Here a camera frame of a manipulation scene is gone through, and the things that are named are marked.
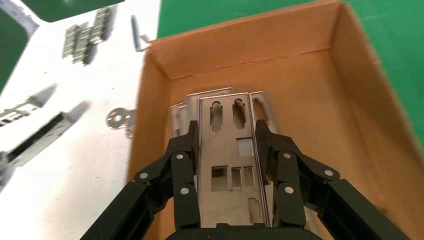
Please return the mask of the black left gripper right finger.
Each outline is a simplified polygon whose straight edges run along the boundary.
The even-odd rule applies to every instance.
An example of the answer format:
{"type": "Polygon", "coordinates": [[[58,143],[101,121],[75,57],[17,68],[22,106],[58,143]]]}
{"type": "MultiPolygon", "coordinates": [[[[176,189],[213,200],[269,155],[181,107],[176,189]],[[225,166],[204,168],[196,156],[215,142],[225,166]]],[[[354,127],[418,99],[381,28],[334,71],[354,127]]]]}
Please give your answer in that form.
{"type": "Polygon", "coordinates": [[[291,137],[271,132],[260,119],[255,140],[261,170],[274,187],[273,227],[303,230],[310,209],[335,240],[407,239],[338,171],[303,154],[291,137]]]}

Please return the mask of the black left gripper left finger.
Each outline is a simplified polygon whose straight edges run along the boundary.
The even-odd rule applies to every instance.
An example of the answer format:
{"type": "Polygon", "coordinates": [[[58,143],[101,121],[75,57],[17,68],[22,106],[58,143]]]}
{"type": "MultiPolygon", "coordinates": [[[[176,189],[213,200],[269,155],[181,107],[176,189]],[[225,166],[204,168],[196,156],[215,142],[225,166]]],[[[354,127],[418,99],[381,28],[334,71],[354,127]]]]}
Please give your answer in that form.
{"type": "Polygon", "coordinates": [[[155,214],[174,202],[175,233],[170,240],[201,239],[194,177],[199,160],[199,126],[171,138],[162,157],[140,170],[82,236],[83,240],[142,240],[155,214]]]}

